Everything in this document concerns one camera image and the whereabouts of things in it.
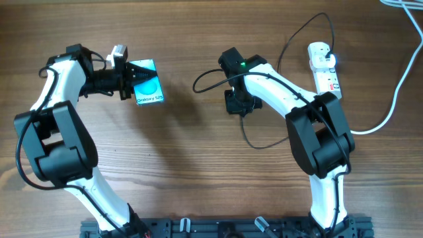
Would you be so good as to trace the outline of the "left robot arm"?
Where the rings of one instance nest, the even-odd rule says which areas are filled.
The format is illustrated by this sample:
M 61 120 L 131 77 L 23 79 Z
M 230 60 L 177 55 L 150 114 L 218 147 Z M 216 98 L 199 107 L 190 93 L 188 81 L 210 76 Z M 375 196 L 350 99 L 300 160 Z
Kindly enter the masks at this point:
M 38 190 L 66 190 L 94 216 L 96 230 L 81 225 L 83 237 L 150 237 L 148 226 L 121 199 L 98 168 L 96 145 L 80 119 L 80 97 L 119 93 L 121 100 L 139 99 L 141 88 L 156 84 L 152 59 L 128 60 L 128 50 L 117 45 L 107 58 L 81 44 L 68 46 L 40 69 L 46 84 L 31 109 L 14 119 L 18 135 L 15 162 L 27 185 Z

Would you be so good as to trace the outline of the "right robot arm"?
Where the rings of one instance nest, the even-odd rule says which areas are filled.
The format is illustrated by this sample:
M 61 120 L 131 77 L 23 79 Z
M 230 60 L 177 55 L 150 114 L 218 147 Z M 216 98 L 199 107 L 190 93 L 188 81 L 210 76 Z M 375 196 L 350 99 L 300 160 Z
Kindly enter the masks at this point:
M 355 143 L 337 97 L 301 89 L 266 59 L 245 59 L 236 48 L 224 51 L 218 64 L 231 86 L 225 91 L 229 114 L 245 117 L 267 103 L 286 120 L 293 157 L 311 180 L 311 217 L 326 237 L 338 235 L 347 216 L 342 180 L 352 170 Z

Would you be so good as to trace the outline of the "turquoise screen smartphone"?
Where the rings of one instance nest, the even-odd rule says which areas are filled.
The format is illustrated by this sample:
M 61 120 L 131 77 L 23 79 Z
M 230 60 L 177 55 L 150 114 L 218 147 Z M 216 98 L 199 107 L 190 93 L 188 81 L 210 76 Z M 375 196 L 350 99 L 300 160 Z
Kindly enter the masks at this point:
M 135 60 L 130 63 L 144 69 L 156 70 L 153 59 Z M 163 102 L 165 100 L 161 83 L 157 75 L 139 85 L 135 85 L 134 95 L 138 106 Z

